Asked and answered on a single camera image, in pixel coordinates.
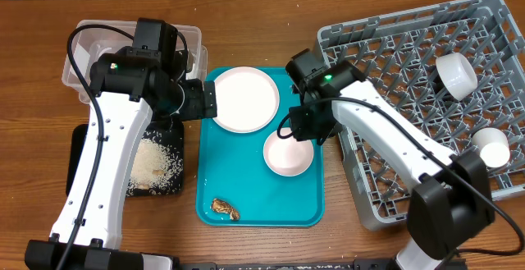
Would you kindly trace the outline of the pink bowl with rice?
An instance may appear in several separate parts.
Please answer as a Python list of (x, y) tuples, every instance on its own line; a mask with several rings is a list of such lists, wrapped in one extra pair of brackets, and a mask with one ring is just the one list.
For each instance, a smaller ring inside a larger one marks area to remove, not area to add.
[(267, 166), (280, 176), (298, 176), (313, 162), (314, 147), (311, 141), (298, 141), (293, 136), (280, 139), (272, 132), (263, 145), (263, 158)]

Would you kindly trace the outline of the pink round plate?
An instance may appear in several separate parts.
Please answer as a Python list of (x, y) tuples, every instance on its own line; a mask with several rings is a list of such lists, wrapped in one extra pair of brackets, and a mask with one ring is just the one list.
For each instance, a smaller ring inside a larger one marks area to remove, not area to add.
[(269, 124), (280, 105), (276, 82), (260, 69), (238, 66), (214, 80), (217, 116), (213, 120), (234, 133), (250, 133)]

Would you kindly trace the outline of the brown food scrap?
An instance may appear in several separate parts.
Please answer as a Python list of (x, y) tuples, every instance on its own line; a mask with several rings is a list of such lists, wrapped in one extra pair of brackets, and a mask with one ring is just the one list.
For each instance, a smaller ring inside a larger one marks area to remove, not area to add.
[(227, 203), (225, 200), (214, 199), (211, 204), (211, 210), (215, 213), (227, 214), (230, 217), (230, 220), (232, 221), (240, 220), (239, 211), (236, 208), (234, 208), (232, 205)]

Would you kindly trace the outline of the grey-green bowl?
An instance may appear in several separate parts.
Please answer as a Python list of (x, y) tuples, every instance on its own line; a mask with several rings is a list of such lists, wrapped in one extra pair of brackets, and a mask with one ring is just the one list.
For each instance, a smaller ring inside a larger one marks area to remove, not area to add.
[(443, 85), (456, 100), (463, 100), (477, 88), (476, 72), (461, 53), (438, 57), (436, 69)]

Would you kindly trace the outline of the small white cup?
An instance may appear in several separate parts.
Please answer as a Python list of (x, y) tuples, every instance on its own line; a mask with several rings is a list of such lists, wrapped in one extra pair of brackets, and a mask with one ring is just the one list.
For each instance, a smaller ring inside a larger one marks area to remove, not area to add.
[(483, 128), (472, 137), (477, 153), (489, 168), (503, 167), (510, 159), (508, 139), (496, 128)]

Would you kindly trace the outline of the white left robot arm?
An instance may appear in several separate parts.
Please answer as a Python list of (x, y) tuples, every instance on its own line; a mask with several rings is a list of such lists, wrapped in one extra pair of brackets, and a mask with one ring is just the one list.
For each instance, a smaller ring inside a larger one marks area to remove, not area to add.
[(89, 126), (67, 201), (47, 241), (30, 240), (30, 269), (177, 269), (165, 254), (122, 251), (132, 165), (155, 113), (178, 121), (217, 115), (215, 85), (187, 80), (176, 53), (124, 47), (104, 53), (87, 81)]

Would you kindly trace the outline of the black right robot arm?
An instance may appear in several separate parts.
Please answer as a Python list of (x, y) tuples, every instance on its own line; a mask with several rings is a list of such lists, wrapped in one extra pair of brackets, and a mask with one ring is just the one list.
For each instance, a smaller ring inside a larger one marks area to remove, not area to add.
[(323, 144), (346, 126), (382, 156), (408, 189), (411, 239), (392, 268), (439, 269), (456, 248), (493, 223), (486, 165), (475, 152), (458, 155), (423, 134), (349, 62), (327, 69), (302, 57), (285, 69), (301, 100), (286, 117), (291, 136)]

